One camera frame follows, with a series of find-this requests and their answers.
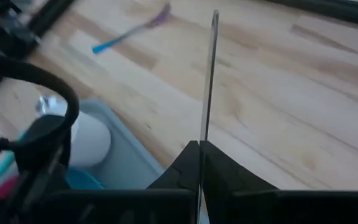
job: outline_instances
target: wooden floor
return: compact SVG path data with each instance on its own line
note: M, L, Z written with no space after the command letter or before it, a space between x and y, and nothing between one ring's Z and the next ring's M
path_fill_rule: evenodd
M92 53L163 4L78 0L29 61L105 101L166 167L200 136L219 9L210 141L282 189L358 189L357 25L261 0L172 0L166 24ZM44 91L0 85L0 134L28 126Z

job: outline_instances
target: black bar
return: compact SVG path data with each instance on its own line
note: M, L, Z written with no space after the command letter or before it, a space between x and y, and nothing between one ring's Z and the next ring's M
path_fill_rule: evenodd
M28 24L37 36L43 36L75 0L49 0Z
M358 24L358 2L350 0L266 0Z

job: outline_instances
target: black cable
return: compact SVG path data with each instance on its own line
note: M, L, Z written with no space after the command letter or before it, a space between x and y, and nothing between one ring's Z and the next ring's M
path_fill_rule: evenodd
M74 90L61 78L29 63L21 62L12 58L0 56L0 76L23 80L47 87L67 101L67 111L62 123L47 134L30 141L0 141L0 150L23 149L28 147L45 146L50 141L58 138L62 133L71 128L78 117L80 104Z

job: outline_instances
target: white container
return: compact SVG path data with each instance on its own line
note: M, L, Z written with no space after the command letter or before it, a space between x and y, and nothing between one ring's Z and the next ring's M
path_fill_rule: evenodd
M63 116L67 104L56 96L41 96L37 105L39 116L55 114ZM72 167L92 167L107 155L111 144L109 129L98 119L80 112L71 127L71 154L69 165Z

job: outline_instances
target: blue object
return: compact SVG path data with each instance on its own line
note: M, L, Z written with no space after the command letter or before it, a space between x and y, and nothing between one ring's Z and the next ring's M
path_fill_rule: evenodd
M129 37L132 34L135 34L136 32L144 29L144 25L140 25L140 26L135 26L134 28L130 29L129 31L127 31L125 34L120 35L119 37L110 40L109 42L106 42L104 44L101 45L97 45L95 47L92 48L92 52L94 54L98 54L100 52L102 52L104 49L107 49L109 47L112 47L114 44L120 43L122 40L124 40L125 38Z
M100 190L104 187L87 171L69 167L66 172L66 181L75 190Z
M15 160L14 153L11 151L6 152L6 155L0 162L0 177L2 177L3 174L8 170L8 168L11 166L14 160Z

